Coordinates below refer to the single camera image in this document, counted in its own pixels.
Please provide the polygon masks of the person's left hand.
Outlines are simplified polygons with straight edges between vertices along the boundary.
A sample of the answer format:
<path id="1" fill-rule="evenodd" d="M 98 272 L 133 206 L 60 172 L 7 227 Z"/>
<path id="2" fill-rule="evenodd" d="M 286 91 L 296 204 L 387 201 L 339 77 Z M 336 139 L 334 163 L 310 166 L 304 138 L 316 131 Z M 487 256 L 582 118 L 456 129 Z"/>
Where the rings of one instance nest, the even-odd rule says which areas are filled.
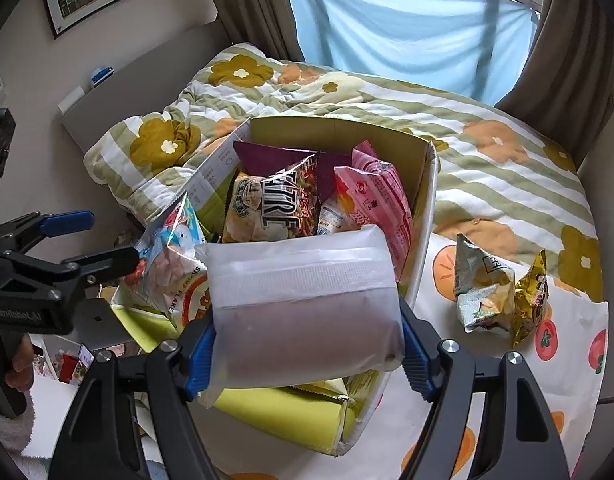
<path id="1" fill-rule="evenodd" d="M 34 384 L 34 347 L 29 334 L 24 334 L 11 361 L 11 368 L 2 374 L 2 380 L 8 387 L 27 392 Z"/>

